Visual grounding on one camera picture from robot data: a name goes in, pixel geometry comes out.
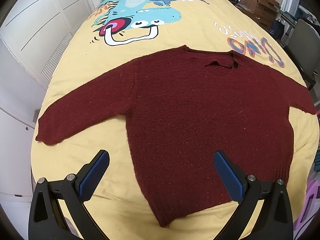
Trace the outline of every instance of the yellow bedspread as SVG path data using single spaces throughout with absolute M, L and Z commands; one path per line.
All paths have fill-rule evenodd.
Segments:
M 105 23 L 113 28 L 99 30 Z M 276 41 L 227 0 L 104 0 L 64 52 L 40 116 L 58 98 L 102 73 L 134 58 L 182 45 L 208 51 L 233 49 L 305 85 Z M 289 120 L 294 130 L 294 156 L 287 189 L 296 219 L 318 146 L 319 125 L 316 116 L 295 108 L 290 109 Z M 109 152 L 110 166 L 85 206 L 111 240 L 213 239 L 237 207 L 237 203 L 225 203 L 161 228 L 135 179 L 123 116 L 92 126 L 55 146 L 34 140 L 31 158 L 35 179 L 64 179 L 77 173 L 100 149 Z M 243 236 L 251 231 L 261 204 Z M 64 205 L 62 209 L 72 221 Z

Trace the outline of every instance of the cartoon character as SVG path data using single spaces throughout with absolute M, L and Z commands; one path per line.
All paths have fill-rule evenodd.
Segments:
M 104 8 L 107 12 L 99 16 L 92 26 L 102 25 L 95 31 L 99 31 L 99 36 L 104 37 L 105 43 L 110 46 L 153 39 L 159 33 L 159 25 L 181 19 L 180 12 L 170 6 L 172 1 L 176 0 L 102 0 L 98 9 Z M 157 7 L 144 8 L 147 3 L 153 3 Z M 125 41 L 113 38 L 114 34 L 132 28 L 148 28 L 149 34 Z

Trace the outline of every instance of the red sweater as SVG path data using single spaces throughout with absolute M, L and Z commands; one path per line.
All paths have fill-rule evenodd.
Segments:
M 217 150 L 246 174 L 287 182 L 289 106 L 316 113 L 307 88 L 279 71 L 234 51 L 182 46 L 134 59 L 60 98 L 39 119 L 36 140 L 53 145 L 125 115 L 137 181 L 165 226 L 230 201 L 212 165 Z

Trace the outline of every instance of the cartoon print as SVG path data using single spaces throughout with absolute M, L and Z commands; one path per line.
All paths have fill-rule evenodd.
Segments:
M 268 56 L 268 59 L 271 63 L 277 63 L 280 68 L 284 68 L 284 62 L 282 61 L 281 57 L 278 55 L 278 53 L 273 49 L 273 47 L 269 44 L 268 40 L 266 38 L 261 38 L 260 40 L 255 37 L 252 33 L 246 32 L 246 31 L 234 31 L 231 26 L 220 26 L 218 27 L 218 23 L 215 22 L 213 24 L 215 28 L 218 28 L 218 30 L 223 34 L 223 35 L 230 35 L 232 38 L 228 37 L 227 38 L 227 43 L 228 45 L 236 52 L 241 53 L 245 55 L 248 51 L 249 56 L 254 58 L 256 54 L 262 55 L 265 54 Z M 246 37 L 247 40 L 244 41 L 244 45 L 235 40 L 234 38 L 243 38 Z M 269 49 L 273 52 L 275 56 L 272 56 L 271 53 L 269 52 Z
M 159 33 L 158 26 L 181 19 L 180 12 L 171 7 L 173 1 L 178 0 L 102 0 L 96 12 L 90 17 L 98 16 L 103 11 L 104 14 L 97 17 L 92 26 L 101 25 L 95 31 L 99 31 L 99 36 L 104 37 L 105 43 L 110 46 L 153 39 Z M 153 3 L 157 7 L 145 8 L 147 3 Z M 149 29 L 149 34 L 124 41 L 116 41 L 113 38 L 114 34 L 132 28 Z

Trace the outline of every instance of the white cabinet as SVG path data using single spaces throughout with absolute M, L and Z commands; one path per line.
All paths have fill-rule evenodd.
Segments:
M 34 127 L 35 111 L 41 108 L 43 88 L 12 56 L 0 40 L 0 108 Z
M 47 88 L 70 37 L 90 13 L 87 0 L 18 0 L 0 35 L 17 60 Z
M 12 196 L 14 201 L 19 198 L 15 195 L 31 197 L 30 152 L 34 129 L 2 110 L 0 124 L 0 198 L 9 200 Z

